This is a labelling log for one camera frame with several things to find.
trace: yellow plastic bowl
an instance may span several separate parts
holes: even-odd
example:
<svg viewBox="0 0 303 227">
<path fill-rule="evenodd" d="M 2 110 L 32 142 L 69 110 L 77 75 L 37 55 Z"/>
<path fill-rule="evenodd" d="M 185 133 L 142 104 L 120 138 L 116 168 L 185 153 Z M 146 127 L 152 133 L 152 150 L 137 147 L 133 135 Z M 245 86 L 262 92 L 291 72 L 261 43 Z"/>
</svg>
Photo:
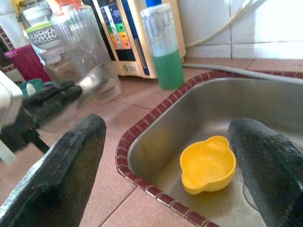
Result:
<svg viewBox="0 0 303 227">
<path fill-rule="evenodd" d="M 235 174 L 236 158 L 223 136 L 193 143 L 181 154 L 182 183 L 189 194 L 226 187 Z"/>
</svg>

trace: gray hose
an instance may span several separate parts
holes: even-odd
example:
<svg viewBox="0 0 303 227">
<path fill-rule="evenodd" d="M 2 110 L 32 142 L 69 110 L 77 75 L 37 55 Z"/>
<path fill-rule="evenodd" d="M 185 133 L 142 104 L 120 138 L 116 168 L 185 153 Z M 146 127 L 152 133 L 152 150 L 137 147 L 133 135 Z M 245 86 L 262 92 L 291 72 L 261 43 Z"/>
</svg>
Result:
<svg viewBox="0 0 303 227">
<path fill-rule="evenodd" d="M 265 73 L 260 73 L 260 72 L 253 72 L 253 71 L 249 71 L 249 70 L 241 70 L 241 69 L 226 67 L 226 66 L 221 66 L 221 65 L 204 65 L 204 64 L 183 63 L 182 66 L 183 66 L 183 68 L 220 70 L 220 71 L 242 74 L 242 75 L 249 76 L 252 78 L 276 80 L 276 81 L 292 83 L 292 84 L 303 84 L 303 79 L 299 79 L 299 78 L 281 77 L 281 76 L 275 76 L 275 75 L 265 74 Z"/>
</svg>

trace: stainless steel sink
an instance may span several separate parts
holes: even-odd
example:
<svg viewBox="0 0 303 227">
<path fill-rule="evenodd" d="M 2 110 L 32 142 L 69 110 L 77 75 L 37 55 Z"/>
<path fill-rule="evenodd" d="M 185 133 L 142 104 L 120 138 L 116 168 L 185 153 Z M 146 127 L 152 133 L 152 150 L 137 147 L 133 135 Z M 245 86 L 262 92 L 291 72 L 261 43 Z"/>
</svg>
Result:
<svg viewBox="0 0 303 227">
<path fill-rule="evenodd" d="M 128 165 L 142 179 L 222 227 L 265 227 L 239 168 L 232 183 L 218 192 L 190 195 L 181 182 L 183 149 L 214 135 L 227 137 L 229 123 L 240 117 L 264 123 L 303 149 L 302 86 L 214 79 L 196 85 L 138 136 L 128 151 Z"/>
</svg>

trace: bottle with green liquid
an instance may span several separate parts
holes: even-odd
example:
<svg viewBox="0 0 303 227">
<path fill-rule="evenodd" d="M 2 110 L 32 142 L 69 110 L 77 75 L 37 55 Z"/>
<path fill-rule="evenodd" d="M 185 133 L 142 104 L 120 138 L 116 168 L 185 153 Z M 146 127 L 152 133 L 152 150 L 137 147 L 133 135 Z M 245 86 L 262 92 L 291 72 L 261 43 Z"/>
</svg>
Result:
<svg viewBox="0 0 303 227">
<path fill-rule="evenodd" d="M 149 38 L 158 81 L 163 90 L 174 90 L 184 84 L 178 41 L 169 3 L 146 0 L 141 11 Z"/>
</svg>

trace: brown tile countertop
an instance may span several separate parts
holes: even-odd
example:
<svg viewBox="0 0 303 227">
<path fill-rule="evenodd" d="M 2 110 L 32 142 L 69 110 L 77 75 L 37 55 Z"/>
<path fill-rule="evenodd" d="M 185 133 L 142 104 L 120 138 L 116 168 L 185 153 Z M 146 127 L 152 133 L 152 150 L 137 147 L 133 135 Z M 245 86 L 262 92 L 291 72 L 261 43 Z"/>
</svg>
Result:
<svg viewBox="0 0 303 227">
<path fill-rule="evenodd" d="M 186 59 L 188 63 L 214 64 L 248 70 L 300 71 L 303 60 Z M 184 69 L 186 80 L 208 70 Z M 122 77 L 122 94 L 107 104 L 90 104 L 56 133 L 41 132 L 52 145 L 59 136 L 84 116 L 94 113 L 107 123 L 107 135 L 95 184 L 86 206 L 81 227 L 170 227 L 194 225 L 161 204 L 117 173 L 116 146 L 122 134 L 143 118 L 172 91 L 162 91 L 156 80 Z M 8 166 L 0 162 L 0 204 L 42 156 L 33 145 L 17 153 L 18 160 Z"/>
</svg>

